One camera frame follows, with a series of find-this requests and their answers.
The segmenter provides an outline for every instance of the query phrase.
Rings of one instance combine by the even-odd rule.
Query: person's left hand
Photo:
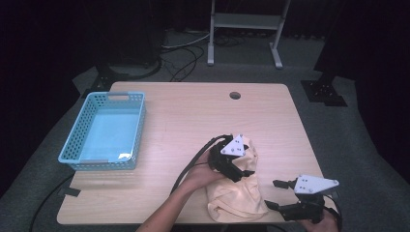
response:
[[[216,180],[224,178],[221,173],[215,172],[209,167],[209,155],[209,150],[202,154],[202,156],[196,162],[197,165],[190,169],[181,185],[187,186],[192,190],[197,190],[208,186]]]

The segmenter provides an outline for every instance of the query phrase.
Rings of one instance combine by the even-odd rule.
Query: blue plastic basket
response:
[[[135,169],[144,100],[141,92],[89,94],[58,160],[76,171]]]

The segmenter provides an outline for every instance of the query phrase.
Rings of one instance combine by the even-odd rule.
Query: crumpled fabric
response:
[[[243,157],[232,162],[241,170],[255,171],[258,155],[251,140],[243,136],[244,145],[248,145]],[[228,178],[213,182],[206,187],[208,212],[217,222],[245,222],[262,218],[268,208],[262,199],[257,183],[257,173],[243,177],[234,183]]]

